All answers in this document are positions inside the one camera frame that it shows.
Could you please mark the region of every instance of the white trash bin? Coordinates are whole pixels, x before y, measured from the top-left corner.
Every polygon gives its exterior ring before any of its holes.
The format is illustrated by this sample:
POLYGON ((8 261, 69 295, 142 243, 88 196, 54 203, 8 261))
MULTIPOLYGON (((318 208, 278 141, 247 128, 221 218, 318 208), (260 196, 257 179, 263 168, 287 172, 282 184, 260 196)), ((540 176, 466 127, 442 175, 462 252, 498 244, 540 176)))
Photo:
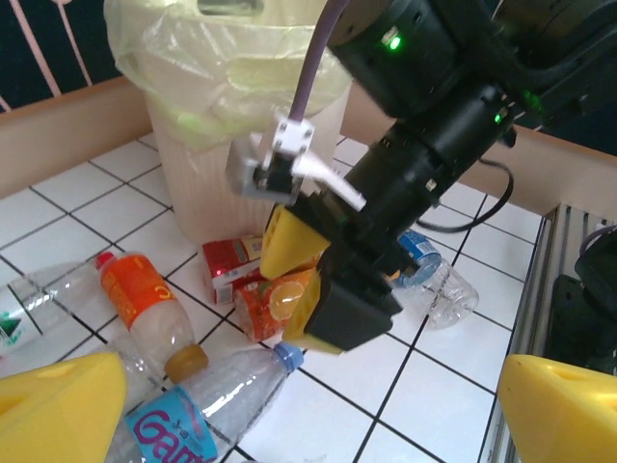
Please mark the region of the white trash bin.
MULTIPOLYGON (((229 144, 288 111, 325 0, 266 0, 251 18, 204 16, 196 0, 106 0, 118 68, 147 97, 177 222, 195 244, 264 231, 272 204, 235 196, 229 144)), ((332 161, 350 78, 326 53, 308 114, 332 161)))

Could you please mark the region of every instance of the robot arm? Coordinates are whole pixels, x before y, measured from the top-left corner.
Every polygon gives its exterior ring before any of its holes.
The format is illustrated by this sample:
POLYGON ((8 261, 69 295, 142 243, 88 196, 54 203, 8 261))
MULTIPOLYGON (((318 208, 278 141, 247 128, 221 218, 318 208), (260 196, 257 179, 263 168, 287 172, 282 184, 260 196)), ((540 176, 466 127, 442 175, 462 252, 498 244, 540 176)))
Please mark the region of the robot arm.
MULTIPOLYGON (((391 328, 385 277, 417 269, 397 238, 495 142, 514 146, 517 115, 552 126, 617 97, 617 0, 506 0, 495 18, 480 0, 351 0, 328 46, 397 121, 345 177, 360 206, 325 185, 278 206, 262 273, 323 251, 284 337, 340 352, 391 328)), ((258 178, 296 187, 276 152, 258 178)))

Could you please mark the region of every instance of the purple cable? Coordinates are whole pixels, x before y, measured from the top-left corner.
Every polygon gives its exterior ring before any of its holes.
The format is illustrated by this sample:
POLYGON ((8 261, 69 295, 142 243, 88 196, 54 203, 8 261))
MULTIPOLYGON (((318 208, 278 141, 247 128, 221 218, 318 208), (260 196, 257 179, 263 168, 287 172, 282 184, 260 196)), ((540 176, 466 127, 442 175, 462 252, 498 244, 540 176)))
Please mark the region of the purple cable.
POLYGON ((315 81, 321 57, 328 46, 328 40, 335 29, 336 22, 348 3, 349 0, 328 0, 317 19, 315 30, 308 44, 307 57, 300 71, 296 95, 293 97, 289 110, 289 119, 292 121, 299 122, 305 116, 309 105, 310 90, 315 81))
POLYGON ((589 248, 591 242, 594 239, 599 238, 603 234, 614 232, 615 230, 617 230, 617 225, 609 225, 608 227, 604 227, 603 229, 599 229, 589 233, 589 235, 587 235, 587 237, 582 240, 579 250, 580 255, 582 256, 583 254, 585 254, 585 251, 587 251, 587 248, 589 248))

